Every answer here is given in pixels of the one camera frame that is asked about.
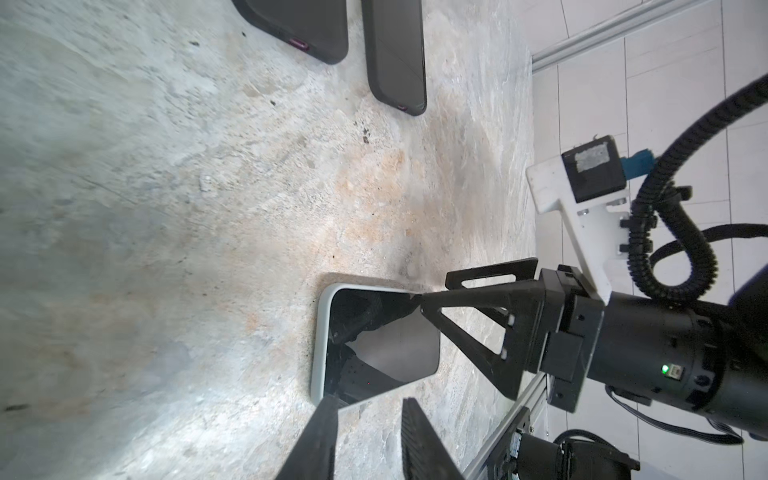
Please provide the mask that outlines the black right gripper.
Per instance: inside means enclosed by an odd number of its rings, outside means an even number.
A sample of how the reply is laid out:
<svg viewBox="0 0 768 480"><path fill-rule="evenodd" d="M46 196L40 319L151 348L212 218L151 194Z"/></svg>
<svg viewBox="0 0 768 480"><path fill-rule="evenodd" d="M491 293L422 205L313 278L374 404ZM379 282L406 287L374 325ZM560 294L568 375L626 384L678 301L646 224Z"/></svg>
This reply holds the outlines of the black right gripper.
<svg viewBox="0 0 768 480"><path fill-rule="evenodd" d="M448 290L422 295L420 308L501 395L517 399L525 371L544 373L547 402L573 413L605 302L578 268L543 269L537 281L530 280L537 266L538 259L529 257L450 271ZM467 281L503 277L513 283L464 288Z"/></svg>

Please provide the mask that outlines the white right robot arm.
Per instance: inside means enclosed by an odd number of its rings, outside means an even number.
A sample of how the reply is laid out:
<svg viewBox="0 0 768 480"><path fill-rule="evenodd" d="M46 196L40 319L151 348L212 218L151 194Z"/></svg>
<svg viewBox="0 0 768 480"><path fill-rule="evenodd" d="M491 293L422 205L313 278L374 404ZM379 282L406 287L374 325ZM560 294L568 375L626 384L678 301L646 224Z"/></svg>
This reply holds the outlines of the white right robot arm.
<svg viewBox="0 0 768 480"><path fill-rule="evenodd" d="M765 438L767 275L725 305L602 299L577 268L529 258L450 272L422 314L505 397L525 373L551 381L549 403L574 412L586 379L621 407L660 402Z"/></svg>

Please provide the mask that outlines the purple-edged phone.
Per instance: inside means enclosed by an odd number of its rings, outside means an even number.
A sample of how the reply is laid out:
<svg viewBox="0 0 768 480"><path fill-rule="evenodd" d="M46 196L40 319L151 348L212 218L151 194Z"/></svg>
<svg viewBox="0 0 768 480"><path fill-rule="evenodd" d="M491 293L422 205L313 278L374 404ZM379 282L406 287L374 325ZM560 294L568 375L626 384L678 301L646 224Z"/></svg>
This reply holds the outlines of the purple-edged phone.
<svg viewBox="0 0 768 480"><path fill-rule="evenodd" d="M427 108L420 0L362 0L367 79L374 97L411 116Z"/></svg>
<svg viewBox="0 0 768 480"><path fill-rule="evenodd" d="M251 25L326 63L348 53L345 0L233 0Z"/></svg>

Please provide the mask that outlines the aluminium right corner post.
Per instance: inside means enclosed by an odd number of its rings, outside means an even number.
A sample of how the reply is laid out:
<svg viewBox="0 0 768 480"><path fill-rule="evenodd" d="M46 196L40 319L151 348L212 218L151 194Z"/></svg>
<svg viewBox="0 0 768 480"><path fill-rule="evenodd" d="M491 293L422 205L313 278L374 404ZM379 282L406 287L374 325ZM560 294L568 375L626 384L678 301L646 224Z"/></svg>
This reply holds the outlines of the aluminium right corner post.
<svg viewBox="0 0 768 480"><path fill-rule="evenodd" d="M533 54L532 73L544 71L703 4L703 0L656 0L633 6Z"/></svg>

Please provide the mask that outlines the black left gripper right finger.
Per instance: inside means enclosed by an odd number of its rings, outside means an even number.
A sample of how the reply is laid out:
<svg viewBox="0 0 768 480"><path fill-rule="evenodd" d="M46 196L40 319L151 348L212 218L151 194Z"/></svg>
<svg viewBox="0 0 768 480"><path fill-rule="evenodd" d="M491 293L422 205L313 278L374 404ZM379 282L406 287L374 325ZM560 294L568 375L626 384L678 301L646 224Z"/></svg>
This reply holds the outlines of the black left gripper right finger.
<svg viewBox="0 0 768 480"><path fill-rule="evenodd" d="M402 403L401 451L407 480L463 479L415 398Z"/></svg>

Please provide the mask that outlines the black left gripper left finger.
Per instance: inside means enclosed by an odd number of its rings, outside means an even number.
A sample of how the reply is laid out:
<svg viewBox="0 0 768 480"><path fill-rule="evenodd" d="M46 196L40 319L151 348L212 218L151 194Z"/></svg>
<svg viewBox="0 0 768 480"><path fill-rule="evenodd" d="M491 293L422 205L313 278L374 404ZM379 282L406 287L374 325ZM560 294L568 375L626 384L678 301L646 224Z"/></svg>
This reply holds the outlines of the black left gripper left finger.
<svg viewBox="0 0 768 480"><path fill-rule="evenodd" d="M326 396L299 436L276 480L332 480L337 438L338 400Z"/></svg>

